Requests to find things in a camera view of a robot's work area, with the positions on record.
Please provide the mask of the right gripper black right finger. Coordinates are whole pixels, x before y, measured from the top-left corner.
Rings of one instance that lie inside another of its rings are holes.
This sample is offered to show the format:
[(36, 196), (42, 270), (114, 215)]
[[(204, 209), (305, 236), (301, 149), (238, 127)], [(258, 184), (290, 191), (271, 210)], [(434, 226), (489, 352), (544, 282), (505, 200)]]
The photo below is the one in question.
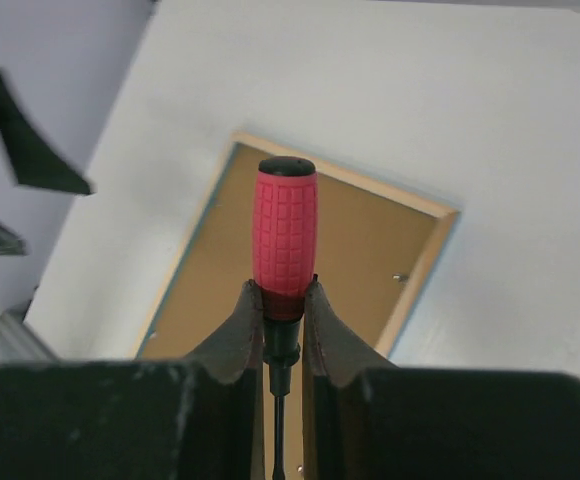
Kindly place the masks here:
[(580, 479), (580, 379), (559, 372), (405, 368), (305, 297), (308, 479)]

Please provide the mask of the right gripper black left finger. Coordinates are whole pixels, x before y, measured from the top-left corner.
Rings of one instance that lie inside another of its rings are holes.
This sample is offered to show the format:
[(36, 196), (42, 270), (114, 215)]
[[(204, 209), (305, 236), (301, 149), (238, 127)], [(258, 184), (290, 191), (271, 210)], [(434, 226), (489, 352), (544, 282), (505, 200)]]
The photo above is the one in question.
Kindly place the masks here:
[(0, 366), (0, 479), (261, 479), (262, 299), (170, 360)]

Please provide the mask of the blue wooden picture frame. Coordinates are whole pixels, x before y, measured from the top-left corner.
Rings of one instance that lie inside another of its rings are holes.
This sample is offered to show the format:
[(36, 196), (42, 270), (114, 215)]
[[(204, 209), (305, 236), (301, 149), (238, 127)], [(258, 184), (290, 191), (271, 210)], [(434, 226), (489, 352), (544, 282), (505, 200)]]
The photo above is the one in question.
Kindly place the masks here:
[[(216, 329), (252, 275), (251, 222), (258, 163), (288, 148), (235, 132), (202, 211), (184, 236), (149, 311), (137, 351), (179, 357)], [(458, 211), (316, 159), (316, 273), (338, 316), (388, 355), (458, 218)]]

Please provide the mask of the red handled screwdriver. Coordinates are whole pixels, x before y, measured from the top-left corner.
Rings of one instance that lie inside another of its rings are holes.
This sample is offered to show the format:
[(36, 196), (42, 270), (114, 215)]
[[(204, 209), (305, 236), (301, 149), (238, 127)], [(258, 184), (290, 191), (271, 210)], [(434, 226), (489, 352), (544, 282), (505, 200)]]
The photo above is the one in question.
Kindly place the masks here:
[(316, 252), (317, 175), (314, 164), (275, 156), (258, 165), (252, 222), (255, 283), (261, 290), (264, 361), (274, 397), (272, 477), (283, 479), (285, 397), (300, 357), (299, 329)]

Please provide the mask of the aluminium front rail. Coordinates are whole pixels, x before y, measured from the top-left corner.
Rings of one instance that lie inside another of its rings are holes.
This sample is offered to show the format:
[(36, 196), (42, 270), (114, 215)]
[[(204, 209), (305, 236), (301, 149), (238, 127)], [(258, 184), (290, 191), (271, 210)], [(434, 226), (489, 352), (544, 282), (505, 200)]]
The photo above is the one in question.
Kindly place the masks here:
[(24, 323), (22, 311), (0, 315), (0, 364), (55, 362), (58, 357)]

